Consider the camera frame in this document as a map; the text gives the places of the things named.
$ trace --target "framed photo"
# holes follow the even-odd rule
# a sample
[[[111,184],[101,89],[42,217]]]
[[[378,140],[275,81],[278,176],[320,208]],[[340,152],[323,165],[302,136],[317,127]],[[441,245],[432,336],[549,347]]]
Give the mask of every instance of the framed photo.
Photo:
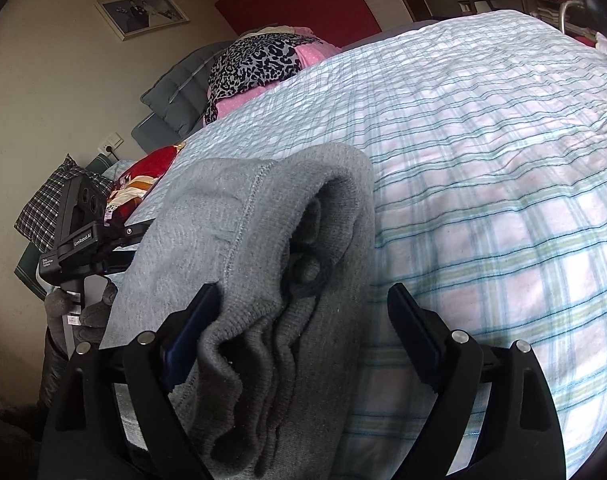
[[[122,40],[190,21],[173,0],[99,0],[95,6]]]

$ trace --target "electrical outlet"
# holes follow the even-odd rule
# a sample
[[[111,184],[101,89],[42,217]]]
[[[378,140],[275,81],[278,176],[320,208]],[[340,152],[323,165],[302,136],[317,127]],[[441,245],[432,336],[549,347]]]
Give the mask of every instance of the electrical outlet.
[[[103,153],[104,155],[108,155],[108,152],[106,151],[107,146],[110,146],[114,151],[120,146],[122,142],[124,142],[124,140],[119,137],[119,134],[110,134],[101,142],[99,146],[99,152]]]

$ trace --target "red pillow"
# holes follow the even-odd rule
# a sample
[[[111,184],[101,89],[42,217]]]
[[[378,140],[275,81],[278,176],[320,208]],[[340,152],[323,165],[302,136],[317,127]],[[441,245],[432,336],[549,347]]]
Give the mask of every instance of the red pillow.
[[[181,142],[160,148],[125,170],[108,197],[104,221],[109,225],[123,226],[185,145]]]

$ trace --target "plaid cushion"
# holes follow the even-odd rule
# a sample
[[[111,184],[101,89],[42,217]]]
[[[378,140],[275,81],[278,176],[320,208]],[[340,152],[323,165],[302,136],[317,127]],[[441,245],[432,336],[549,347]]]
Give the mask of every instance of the plaid cushion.
[[[70,155],[66,155],[66,160],[28,201],[15,222],[15,229],[42,253],[52,249],[55,243],[55,225],[64,182],[81,174],[87,174],[101,194],[106,197],[110,194],[113,182],[109,178],[84,170]]]

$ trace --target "power cord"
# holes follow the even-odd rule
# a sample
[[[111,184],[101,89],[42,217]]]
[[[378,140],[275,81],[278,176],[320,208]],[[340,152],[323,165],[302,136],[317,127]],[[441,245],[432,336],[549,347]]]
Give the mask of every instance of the power cord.
[[[119,162],[119,157],[115,154],[115,150],[112,149],[112,146],[106,146],[106,153],[108,155],[112,155],[115,157],[115,159],[117,159],[117,162]]]

